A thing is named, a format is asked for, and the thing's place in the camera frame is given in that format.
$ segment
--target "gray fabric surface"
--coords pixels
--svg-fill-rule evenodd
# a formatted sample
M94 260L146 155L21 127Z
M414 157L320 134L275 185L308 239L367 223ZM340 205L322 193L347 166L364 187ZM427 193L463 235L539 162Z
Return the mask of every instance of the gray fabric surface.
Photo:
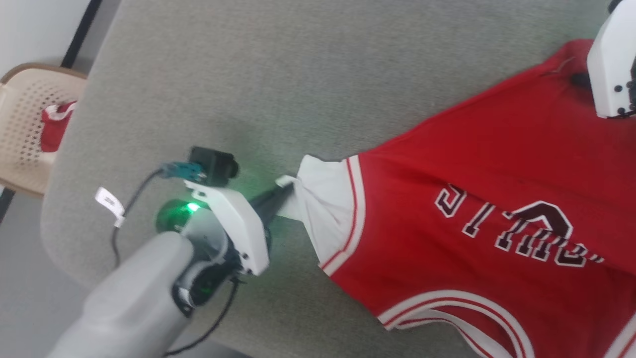
M342 159L377 146L567 40L593 37L604 6L124 1L50 179L45 247L93 286L113 266L113 216L93 200L99 186L126 201L159 163L200 145L236 155L232 187L250 196L295 173L303 154ZM150 186L122 228L124 257L154 235L159 207L183 194L177 181ZM300 224L281 219L273 233L271 268L242 287L214 339L254 357L474 356L449 326L385 332L320 272ZM208 327L218 306L192 329Z

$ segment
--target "red cloth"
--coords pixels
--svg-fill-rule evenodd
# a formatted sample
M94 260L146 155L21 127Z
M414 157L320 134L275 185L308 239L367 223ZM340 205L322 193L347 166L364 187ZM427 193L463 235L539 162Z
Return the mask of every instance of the red cloth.
M42 123L44 123L40 137L42 152L56 152L60 148L62 137L71 115L73 115L76 103L77 101L61 105L55 104L42 111Z
M636 120L571 83L590 45L349 158L325 272L386 328L449 322L484 357L636 357Z

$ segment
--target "green led light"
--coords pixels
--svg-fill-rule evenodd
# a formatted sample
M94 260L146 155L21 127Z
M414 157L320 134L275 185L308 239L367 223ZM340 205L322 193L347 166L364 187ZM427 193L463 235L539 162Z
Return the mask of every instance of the green led light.
M199 204L196 204L196 203L188 204L188 210L189 211L195 212L195 211L199 210L199 208L201 208L201 206Z

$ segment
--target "black frame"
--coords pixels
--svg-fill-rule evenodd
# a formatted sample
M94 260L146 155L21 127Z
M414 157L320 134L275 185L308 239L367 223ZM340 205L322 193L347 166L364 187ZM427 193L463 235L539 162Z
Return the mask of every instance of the black frame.
M97 14L97 10L99 6L102 4L102 0L91 0L88 6L86 7L86 11L84 11L84 16L79 22L79 26L77 31L75 31L75 35L73 36L73 40L69 45L69 49L66 51L64 59L62 60L62 64L60 67L63 68L72 68L75 60L78 57L80 52L80 48L84 39L86 39L86 35L88 34L88 30L90 29L93 20ZM10 190L8 188L4 188L2 194L0 194L0 224L6 215L6 212L9 210L9 205L13 200L13 196L15 195L15 191Z

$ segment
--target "plastic chair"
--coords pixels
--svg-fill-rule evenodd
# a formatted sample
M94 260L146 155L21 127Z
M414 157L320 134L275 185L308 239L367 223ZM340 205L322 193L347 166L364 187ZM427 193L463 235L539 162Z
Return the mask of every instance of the plastic chair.
M85 85L85 75L44 64L19 65L0 79L0 185L44 196L55 153L40 149L41 112L78 100Z

